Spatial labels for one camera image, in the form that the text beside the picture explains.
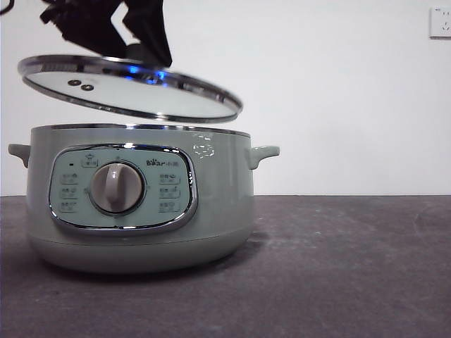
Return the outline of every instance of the control knob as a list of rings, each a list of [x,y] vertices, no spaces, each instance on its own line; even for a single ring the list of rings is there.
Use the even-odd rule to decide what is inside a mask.
[[[144,188],[140,173],[131,165],[110,163],[95,172],[91,200],[103,211],[123,213],[140,201]]]

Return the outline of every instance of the electric cooker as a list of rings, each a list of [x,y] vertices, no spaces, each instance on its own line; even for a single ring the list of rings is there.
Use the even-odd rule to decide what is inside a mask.
[[[235,95],[143,62],[69,55],[26,58],[25,84],[72,104],[157,121],[217,123]],[[28,168],[27,235],[46,261],[95,273],[184,268],[226,256],[252,231],[252,171],[277,146],[245,132],[188,125],[33,128],[10,144]]]

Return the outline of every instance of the wall outlet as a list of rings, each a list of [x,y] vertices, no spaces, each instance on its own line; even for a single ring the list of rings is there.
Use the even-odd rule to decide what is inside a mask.
[[[431,8],[429,36],[451,38],[451,7]]]

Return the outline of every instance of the side handle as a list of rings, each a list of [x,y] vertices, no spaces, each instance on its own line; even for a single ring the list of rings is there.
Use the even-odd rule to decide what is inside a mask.
[[[9,144],[8,152],[20,158],[23,162],[23,165],[28,168],[28,159],[30,158],[30,150],[31,146],[25,146],[24,144]]]
[[[261,160],[279,156],[280,148],[278,146],[256,146],[251,148],[249,153],[249,169],[257,169]]]

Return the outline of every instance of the concrete floor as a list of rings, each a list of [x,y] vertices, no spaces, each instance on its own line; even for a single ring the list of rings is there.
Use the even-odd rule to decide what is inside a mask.
[[[1,198],[2,337],[451,337],[451,196],[258,196],[233,255],[148,275],[36,257]]]

